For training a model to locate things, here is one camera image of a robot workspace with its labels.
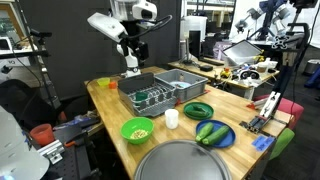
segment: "green chair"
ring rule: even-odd
[[[274,145],[273,151],[270,155],[270,159],[272,160],[276,157],[278,157],[281,152],[288,146],[288,144],[291,142],[291,140],[294,137],[294,132],[289,129],[286,128],[285,130],[283,130],[283,132],[280,134],[280,136],[277,139],[276,144]]]

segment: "wooden table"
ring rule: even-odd
[[[211,64],[208,64],[205,62],[201,62],[201,61],[197,61],[197,60],[194,60],[194,61],[196,61],[201,66],[202,65],[213,66],[213,71],[210,71],[210,72],[200,71],[200,69],[198,67],[195,67],[192,65],[185,65],[185,64],[180,63],[180,61],[168,63],[168,66],[171,68],[178,68],[178,69],[181,69],[184,71],[198,74],[200,76],[208,78],[211,81],[215,80],[215,75],[217,75],[216,80],[224,81],[232,86],[244,89],[245,90],[244,98],[249,99],[249,100],[252,99],[254,89],[255,89],[253,86],[240,83],[239,81],[236,81],[236,80],[228,80],[228,79],[220,78],[220,72],[223,70],[224,66],[214,66],[214,65],[211,65]],[[275,73],[260,74],[261,82],[262,82],[261,84],[268,81],[269,79],[271,79],[273,76],[277,75],[278,73],[279,73],[279,71],[276,71]]]
[[[163,71],[163,69],[157,67],[150,67],[143,69],[142,73],[159,73]],[[119,78],[112,77],[111,79],[117,81]],[[122,138],[120,129],[134,115],[120,101],[117,89],[100,87],[94,80],[89,83],[87,90],[130,178],[133,178],[140,160],[157,145],[174,139],[194,140],[195,138],[195,127],[199,121],[191,120],[182,113],[183,107],[186,104],[184,103],[175,108],[180,112],[177,129],[167,129],[165,117],[161,115],[152,118],[155,128],[152,137],[146,143],[141,145],[129,144]],[[210,92],[189,102],[205,102],[211,105],[215,110],[212,119],[220,120],[233,128],[237,137],[234,145],[229,148],[215,150],[228,165],[233,179],[243,179],[267,153],[267,151],[258,152],[251,145],[258,135],[248,132],[239,126],[241,121],[251,121],[258,112],[246,107],[251,102],[247,99],[211,86],[206,86],[206,90]],[[275,117],[287,123],[290,119],[290,115],[279,111]],[[271,120],[263,130],[277,137],[285,127],[286,125]]]

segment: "cucumber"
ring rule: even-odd
[[[213,132],[212,134],[210,134],[209,136],[204,138],[202,140],[202,144],[213,145],[213,144],[219,142],[220,140],[222,140],[223,138],[226,137],[229,130],[230,130],[229,126],[220,127],[217,131]]]
[[[202,139],[204,139],[209,134],[211,134],[212,130],[213,130],[213,123],[207,123],[206,125],[204,125],[198,132],[196,136],[196,141],[201,142]]]
[[[196,116],[196,117],[206,117],[209,114],[206,111],[194,111],[194,110],[187,110],[186,113],[191,116]]]
[[[192,105],[192,107],[193,107],[193,109],[196,110],[196,111],[203,111],[203,112],[205,112],[205,110],[204,110],[201,106],[199,106],[199,105]]]

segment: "green bowl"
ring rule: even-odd
[[[131,144],[142,144],[145,143],[152,134],[154,125],[151,119],[145,118],[145,117],[136,117],[133,119],[130,119],[126,123],[124,123],[121,127],[121,135],[124,139],[126,139]],[[136,131],[136,130],[145,130],[148,132],[147,136],[144,136],[139,139],[132,139],[130,136]]]

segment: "black wall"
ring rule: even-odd
[[[158,18],[168,14],[171,22],[141,38],[149,45],[146,67],[165,65],[178,59],[181,1],[151,0]],[[45,59],[60,99],[86,93],[83,81],[124,72],[126,63],[116,43],[87,22],[95,12],[106,14],[109,0],[22,0],[21,6],[31,28],[51,31],[46,40],[51,57]]]

